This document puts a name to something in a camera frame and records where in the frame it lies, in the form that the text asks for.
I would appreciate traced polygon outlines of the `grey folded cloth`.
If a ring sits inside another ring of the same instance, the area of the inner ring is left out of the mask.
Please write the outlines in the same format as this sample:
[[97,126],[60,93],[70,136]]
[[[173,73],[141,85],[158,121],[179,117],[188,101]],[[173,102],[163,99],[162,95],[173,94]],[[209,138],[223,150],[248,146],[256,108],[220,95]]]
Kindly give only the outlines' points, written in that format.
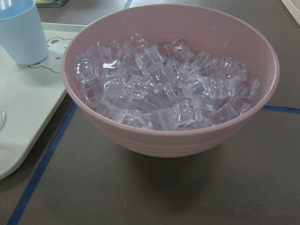
[[68,0],[35,0],[37,7],[60,8],[64,6]]

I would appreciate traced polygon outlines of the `pink bowl of ice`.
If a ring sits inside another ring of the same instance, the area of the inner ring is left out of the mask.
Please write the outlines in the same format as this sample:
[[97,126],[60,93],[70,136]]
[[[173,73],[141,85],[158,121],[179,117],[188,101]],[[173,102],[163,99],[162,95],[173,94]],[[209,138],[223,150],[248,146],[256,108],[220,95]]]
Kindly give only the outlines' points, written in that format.
[[[195,52],[227,54],[247,64],[249,74],[262,82],[252,109],[220,125],[174,132],[129,127],[99,115],[82,100],[72,77],[72,59],[96,42],[107,44],[113,38],[125,40],[135,32],[165,41],[180,37]],[[122,147],[163,158],[197,154],[231,138],[269,101],[278,85],[279,74],[276,52],[257,29],[214,9],[178,4],[132,7],[96,20],[73,38],[61,63],[62,80],[68,94],[94,126]]]

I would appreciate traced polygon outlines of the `cream serving tray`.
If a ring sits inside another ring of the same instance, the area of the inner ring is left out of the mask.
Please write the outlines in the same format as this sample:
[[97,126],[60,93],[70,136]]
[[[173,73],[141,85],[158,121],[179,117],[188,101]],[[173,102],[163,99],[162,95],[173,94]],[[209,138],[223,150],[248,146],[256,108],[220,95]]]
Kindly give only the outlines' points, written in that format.
[[61,61],[83,25],[44,23],[48,56],[31,66],[16,64],[0,50],[0,106],[6,120],[0,131],[0,177],[14,172],[66,95]]

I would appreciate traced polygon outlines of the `light blue cup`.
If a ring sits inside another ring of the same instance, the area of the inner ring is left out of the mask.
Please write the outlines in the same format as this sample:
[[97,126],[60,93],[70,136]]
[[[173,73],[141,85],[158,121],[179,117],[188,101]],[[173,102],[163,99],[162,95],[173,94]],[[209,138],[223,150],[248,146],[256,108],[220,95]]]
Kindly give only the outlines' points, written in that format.
[[48,45],[34,0],[0,2],[0,44],[19,65],[36,64],[48,56]]

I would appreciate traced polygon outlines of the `clear wine glass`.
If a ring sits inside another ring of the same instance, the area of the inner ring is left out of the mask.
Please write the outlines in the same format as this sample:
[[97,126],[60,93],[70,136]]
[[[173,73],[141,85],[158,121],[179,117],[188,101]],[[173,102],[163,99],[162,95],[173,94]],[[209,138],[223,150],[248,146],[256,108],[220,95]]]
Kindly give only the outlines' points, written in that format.
[[0,130],[5,126],[7,114],[2,107],[0,107]]

